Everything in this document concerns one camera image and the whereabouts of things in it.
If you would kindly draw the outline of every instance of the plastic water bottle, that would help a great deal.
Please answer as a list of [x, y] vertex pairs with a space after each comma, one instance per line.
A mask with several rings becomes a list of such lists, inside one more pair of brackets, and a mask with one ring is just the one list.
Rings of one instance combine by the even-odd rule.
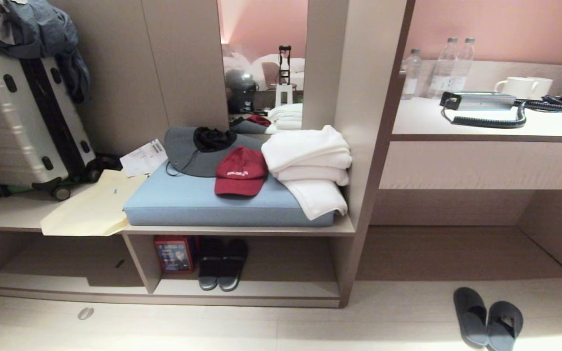
[[450, 86], [450, 78], [457, 59], [457, 41], [457, 38], [448, 38], [448, 44], [439, 54], [433, 80], [428, 87], [429, 98], [441, 98], [443, 92]]
[[465, 46], [457, 54], [455, 69], [450, 80], [450, 87], [448, 87], [449, 91], [462, 91], [464, 89], [472, 62], [474, 62], [474, 42], [474, 38], [466, 38]]
[[411, 49], [411, 55], [403, 62], [406, 78], [404, 79], [404, 87], [402, 88], [402, 99], [410, 100], [415, 94], [418, 86], [418, 77], [420, 75], [420, 67], [422, 59], [420, 58], [420, 49]]

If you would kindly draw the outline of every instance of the silver suitcase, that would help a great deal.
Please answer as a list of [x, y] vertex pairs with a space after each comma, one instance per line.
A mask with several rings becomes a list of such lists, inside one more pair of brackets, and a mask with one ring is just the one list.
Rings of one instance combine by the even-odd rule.
[[0, 197], [18, 186], [65, 200], [64, 180], [99, 177], [95, 158], [56, 61], [0, 54]]

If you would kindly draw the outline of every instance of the paper document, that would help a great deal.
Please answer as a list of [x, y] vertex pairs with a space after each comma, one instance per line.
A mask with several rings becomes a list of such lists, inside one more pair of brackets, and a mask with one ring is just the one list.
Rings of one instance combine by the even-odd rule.
[[43, 235], [110, 236], [129, 225], [123, 205], [147, 179], [106, 169], [100, 180], [53, 210], [40, 222]]
[[156, 139], [121, 157], [120, 163], [123, 165], [123, 171], [127, 177], [134, 177], [153, 173], [167, 159], [166, 150]]

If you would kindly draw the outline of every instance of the slipper pair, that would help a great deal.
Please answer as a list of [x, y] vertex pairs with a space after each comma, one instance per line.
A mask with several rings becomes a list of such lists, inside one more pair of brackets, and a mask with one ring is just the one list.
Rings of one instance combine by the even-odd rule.
[[512, 351], [524, 326], [522, 312], [506, 301], [491, 305], [489, 314], [480, 295], [470, 288], [455, 291], [455, 308], [461, 337], [475, 349]]
[[227, 246], [218, 238], [201, 241], [199, 286], [205, 291], [220, 286], [222, 291], [234, 291], [248, 255], [244, 240], [231, 240]]

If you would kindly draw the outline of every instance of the pink wall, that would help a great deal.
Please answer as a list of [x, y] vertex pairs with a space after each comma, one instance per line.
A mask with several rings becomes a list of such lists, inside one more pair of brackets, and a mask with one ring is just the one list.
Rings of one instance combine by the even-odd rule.
[[562, 64], [562, 0], [416, 0], [406, 52], [436, 59], [452, 36], [480, 60]]
[[[305, 57], [308, 0], [219, 0], [221, 29], [228, 44], [251, 62], [279, 53], [279, 45], [291, 45], [292, 57]], [[228, 6], [240, 6], [228, 11]], [[223, 18], [230, 13], [235, 18]]]

